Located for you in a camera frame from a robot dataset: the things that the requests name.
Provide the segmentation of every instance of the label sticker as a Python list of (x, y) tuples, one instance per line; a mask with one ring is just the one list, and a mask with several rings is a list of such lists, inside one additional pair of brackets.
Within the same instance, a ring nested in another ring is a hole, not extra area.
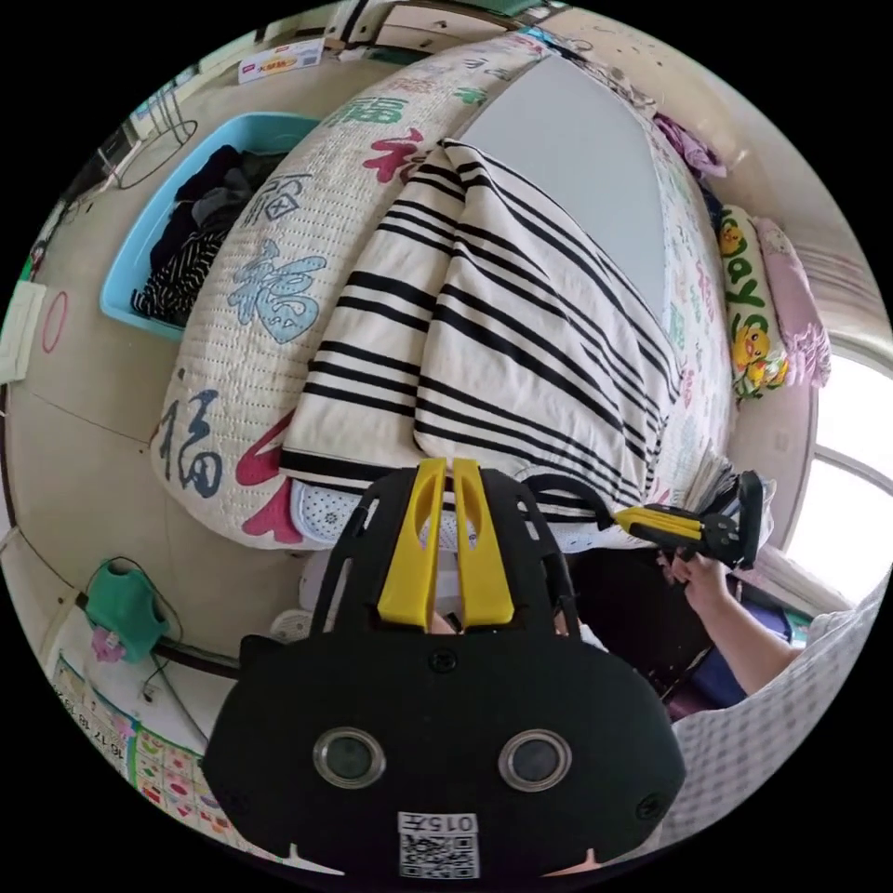
[(477, 816), (398, 812), (400, 876), (435, 880), (479, 878)]

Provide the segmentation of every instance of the floor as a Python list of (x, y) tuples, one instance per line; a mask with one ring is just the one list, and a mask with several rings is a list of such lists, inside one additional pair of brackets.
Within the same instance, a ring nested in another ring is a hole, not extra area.
[[(183, 114), (199, 122), (194, 140), (248, 111), (321, 118), (391, 71), (383, 62), (324, 60), (238, 86), (232, 70), (187, 99)], [(151, 170), (153, 153), (166, 150), (153, 146), (134, 164)], [(139, 186), (85, 202), (58, 230), (36, 277), (47, 296), (26, 379), (7, 399), (7, 473), (20, 534), (4, 552), (7, 574), (24, 575), (30, 591), (46, 596), (24, 614), (17, 606), (35, 650), (58, 598), (83, 591), (100, 562), (116, 555), (137, 561), (176, 608), (184, 642), (212, 654), (235, 657), (243, 635), (267, 632), (297, 604), (302, 557), (208, 532), (154, 480), (147, 443), (177, 345), (100, 312), (124, 234), (180, 157)], [(127, 181), (138, 174), (132, 168)]]

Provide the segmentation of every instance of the checkered fabric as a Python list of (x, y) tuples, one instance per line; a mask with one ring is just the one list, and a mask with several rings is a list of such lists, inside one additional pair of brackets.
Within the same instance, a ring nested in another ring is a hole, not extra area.
[(651, 837), (622, 861), (679, 843), (723, 819), (803, 743), (862, 651), (889, 582), (851, 611), (813, 620), (803, 653), (769, 685), (726, 710), (674, 726), (686, 760), (682, 791)]

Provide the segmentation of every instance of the human arm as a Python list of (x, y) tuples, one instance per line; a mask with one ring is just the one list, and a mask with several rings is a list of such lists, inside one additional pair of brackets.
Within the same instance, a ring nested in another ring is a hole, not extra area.
[(686, 598), (748, 696), (776, 678), (800, 653), (752, 617), (726, 586), (726, 568), (713, 559), (678, 555), (667, 568), (686, 585)]

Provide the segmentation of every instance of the window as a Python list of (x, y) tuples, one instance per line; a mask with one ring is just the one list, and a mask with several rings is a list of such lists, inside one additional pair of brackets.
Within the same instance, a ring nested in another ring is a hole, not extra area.
[(853, 605), (893, 564), (893, 370), (834, 350), (787, 554)]

